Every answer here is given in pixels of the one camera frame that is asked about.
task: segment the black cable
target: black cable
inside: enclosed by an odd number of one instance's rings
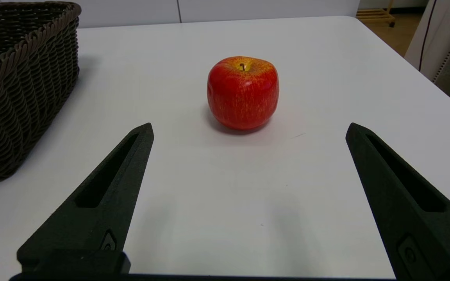
[[[423,39],[423,45],[421,46],[420,66],[418,67],[418,71],[420,71],[420,72],[421,72],[421,64],[423,63],[423,51],[425,50],[425,42],[427,41],[428,30],[430,29],[430,22],[432,21],[432,15],[434,14],[435,4],[437,4],[437,0],[434,0],[434,4],[432,5],[432,11],[430,12],[430,17],[428,18],[427,30],[425,32],[425,38]]]

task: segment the red apple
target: red apple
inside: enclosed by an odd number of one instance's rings
[[[265,124],[279,99],[277,70],[254,57],[228,57],[207,77],[207,102],[214,117],[235,130]]]

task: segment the wooden rack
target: wooden rack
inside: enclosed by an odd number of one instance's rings
[[[386,11],[384,9],[365,9],[357,11],[357,19],[363,23],[388,23],[390,27],[395,26],[395,18],[390,14],[393,0],[388,3]]]

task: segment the white wall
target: white wall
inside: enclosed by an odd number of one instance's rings
[[[355,16],[359,0],[180,0],[182,22]]]
[[[0,0],[40,2],[41,0]],[[82,8],[79,27],[179,23],[177,0],[70,0]]]
[[[361,0],[359,9],[379,9],[388,7],[389,0]],[[393,1],[394,8],[404,7],[425,7],[428,0],[395,0]]]
[[[0,0],[0,2],[39,0]],[[355,16],[359,0],[179,0],[182,22],[298,16]],[[177,0],[72,0],[79,27],[179,23]]]

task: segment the white cabinet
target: white cabinet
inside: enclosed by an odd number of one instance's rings
[[[359,0],[180,0],[183,23],[193,21],[355,16]]]

